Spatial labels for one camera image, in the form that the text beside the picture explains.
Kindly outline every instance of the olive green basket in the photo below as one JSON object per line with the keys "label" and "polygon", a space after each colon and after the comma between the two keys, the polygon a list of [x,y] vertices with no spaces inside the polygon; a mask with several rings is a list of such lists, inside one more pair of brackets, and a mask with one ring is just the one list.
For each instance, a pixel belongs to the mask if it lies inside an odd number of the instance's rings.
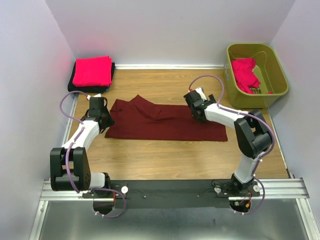
{"label": "olive green basket", "polygon": [[[231,62],[253,58],[253,73],[261,82],[259,88],[251,88],[255,94],[241,91],[236,83]],[[288,92],[289,86],[273,49],[261,43],[235,43],[226,49],[225,79],[229,99],[238,109],[262,109],[270,107]]]}

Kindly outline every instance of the maroon towel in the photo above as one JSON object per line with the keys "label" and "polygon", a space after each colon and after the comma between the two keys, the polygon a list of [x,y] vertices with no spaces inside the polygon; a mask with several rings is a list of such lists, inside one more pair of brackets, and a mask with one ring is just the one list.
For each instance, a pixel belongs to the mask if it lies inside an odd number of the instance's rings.
{"label": "maroon towel", "polygon": [[137,95],[131,101],[117,99],[110,110],[115,124],[105,138],[220,141],[228,140],[226,127],[216,122],[199,123],[183,105],[153,104]]}

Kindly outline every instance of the gray wall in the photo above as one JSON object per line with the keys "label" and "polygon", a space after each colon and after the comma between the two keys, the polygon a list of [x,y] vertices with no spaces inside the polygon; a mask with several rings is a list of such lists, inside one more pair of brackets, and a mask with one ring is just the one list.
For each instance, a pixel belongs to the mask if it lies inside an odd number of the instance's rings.
{"label": "gray wall", "polygon": [[45,1],[2,0],[0,23],[0,239],[29,239],[74,57]]}
{"label": "gray wall", "polygon": [[297,0],[272,41],[290,84],[271,108],[289,170],[303,177],[320,223],[320,2]]}
{"label": "gray wall", "polygon": [[223,64],[234,42],[269,43],[294,0],[46,0],[76,58]]}

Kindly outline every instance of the silver metal surface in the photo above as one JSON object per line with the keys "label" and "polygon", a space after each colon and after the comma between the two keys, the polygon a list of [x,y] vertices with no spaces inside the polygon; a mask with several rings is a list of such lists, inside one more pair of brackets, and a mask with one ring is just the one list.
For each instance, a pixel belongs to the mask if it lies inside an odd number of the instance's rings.
{"label": "silver metal surface", "polygon": [[297,206],[309,240],[320,240],[320,233],[308,199],[297,199]]}
{"label": "silver metal surface", "polygon": [[[82,192],[77,193],[75,191],[53,191],[50,181],[44,181],[42,192],[40,195],[41,201],[89,201],[92,202],[92,198],[83,198]],[[94,201],[113,201],[113,198],[95,198]]]}
{"label": "silver metal surface", "polygon": [[[279,178],[279,179],[260,179],[265,188],[266,199],[307,199],[309,194],[302,178]],[[263,190],[261,185],[259,197],[261,199]],[[81,193],[75,191],[52,191],[50,181],[45,181],[40,196],[42,201],[92,201],[92,199],[83,199]],[[243,197],[229,197],[229,200],[240,200]],[[113,201],[108,199],[94,199],[95,201]]]}
{"label": "silver metal surface", "polygon": [[[255,207],[259,200],[252,201]],[[41,240],[306,240],[295,199],[267,199],[253,214],[199,207],[127,209],[119,218],[95,216],[87,201],[52,201]]]}
{"label": "silver metal surface", "polygon": [[[307,199],[309,194],[302,178],[279,178],[279,179],[260,179],[265,188],[266,199]],[[253,199],[261,199],[263,189],[260,183],[259,197]],[[243,197],[229,197],[229,200],[240,200]]]}
{"label": "silver metal surface", "polygon": [[41,228],[44,223],[45,215],[47,212],[48,201],[40,201],[36,210],[31,234],[29,240],[37,240],[40,237]]}

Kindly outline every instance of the wooden surface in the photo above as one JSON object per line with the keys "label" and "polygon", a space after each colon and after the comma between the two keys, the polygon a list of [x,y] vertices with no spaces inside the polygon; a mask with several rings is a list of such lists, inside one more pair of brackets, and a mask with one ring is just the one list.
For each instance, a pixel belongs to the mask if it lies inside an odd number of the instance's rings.
{"label": "wooden surface", "polygon": [[[203,74],[213,74],[224,80],[222,69],[188,70],[116,70],[108,99],[108,109],[116,99],[129,101],[137,94],[155,104],[186,105],[183,96],[190,82]],[[214,78],[199,79],[193,88],[202,86],[205,94],[219,98],[221,85]],[[232,107],[228,92],[221,104]],[[79,96],[75,117],[81,118],[89,102]],[[266,109],[262,110],[270,125]],[[79,124],[72,123],[70,137]],[[104,138],[97,136],[87,153],[92,172],[107,172],[113,180],[175,180],[225,179],[238,167],[241,152],[235,131],[226,128],[228,142],[215,141],[160,141]],[[287,178],[286,168],[278,145],[263,159],[258,178]]]}

